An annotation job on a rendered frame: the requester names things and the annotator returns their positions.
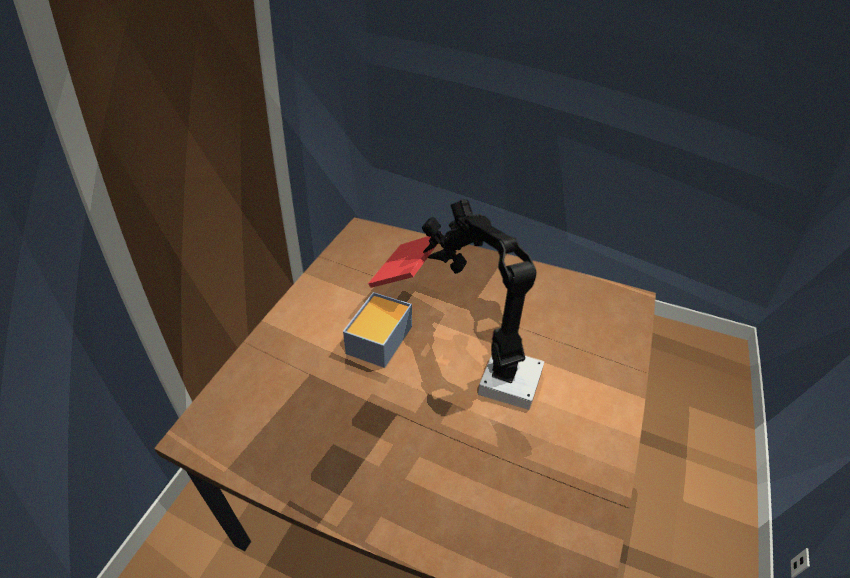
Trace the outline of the red box lid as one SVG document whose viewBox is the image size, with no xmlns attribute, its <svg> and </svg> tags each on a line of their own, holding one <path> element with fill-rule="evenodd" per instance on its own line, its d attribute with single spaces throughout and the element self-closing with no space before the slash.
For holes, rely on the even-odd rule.
<svg viewBox="0 0 850 578">
<path fill-rule="evenodd" d="M 429 239 L 431 237 L 427 236 L 400 244 L 369 281 L 370 288 L 414 277 L 435 249 L 423 252 L 430 244 Z"/>
</svg>

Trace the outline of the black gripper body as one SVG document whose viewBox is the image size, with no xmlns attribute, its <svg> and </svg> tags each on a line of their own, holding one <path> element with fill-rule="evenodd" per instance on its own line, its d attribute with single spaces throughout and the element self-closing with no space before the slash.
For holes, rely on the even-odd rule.
<svg viewBox="0 0 850 578">
<path fill-rule="evenodd" d="M 456 231 L 459 227 L 444 236 L 439 231 L 440 227 L 441 225 L 437 221 L 437 219 L 435 217 L 431 217 L 424 223 L 424 225 L 422 226 L 422 230 L 427 236 L 433 236 L 431 240 L 435 245 L 440 243 L 442 248 L 445 250 L 444 256 L 446 257 L 446 259 L 452 259 L 454 261 L 450 264 L 450 268 L 455 274 L 457 274 L 461 272 L 467 264 L 466 259 L 461 253 L 458 253 L 456 255 L 456 250 L 460 250 L 462 247 L 464 247 L 462 244 L 459 243 L 456 237 Z"/>
</svg>

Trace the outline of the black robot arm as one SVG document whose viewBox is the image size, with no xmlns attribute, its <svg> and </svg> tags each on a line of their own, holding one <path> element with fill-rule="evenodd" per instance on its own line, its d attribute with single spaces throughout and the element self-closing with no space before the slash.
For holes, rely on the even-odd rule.
<svg viewBox="0 0 850 578">
<path fill-rule="evenodd" d="M 525 296 L 534 284 L 536 268 L 531 256 L 520 247 L 518 240 L 492 227 L 490 220 L 485 216 L 473 215 L 468 200 L 456 202 L 451 205 L 451 208 L 455 220 L 450 222 L 451 230 L 446 234 L 459 227 L 456 237 L 463 246 L 473 242 L 475 246 L 482 246 L 485 241 L 498 251 L 498 269 L 507 293 L 501 328 L 493 331 L 491 339 L 492 378 L 512 383 L 518 363 L 526 359 L 522 346 L 523 339 L 518 331 Z M 505 253 L 509 252 L 514 252 L 524 262 L 506 266 Z"/>
</svg>

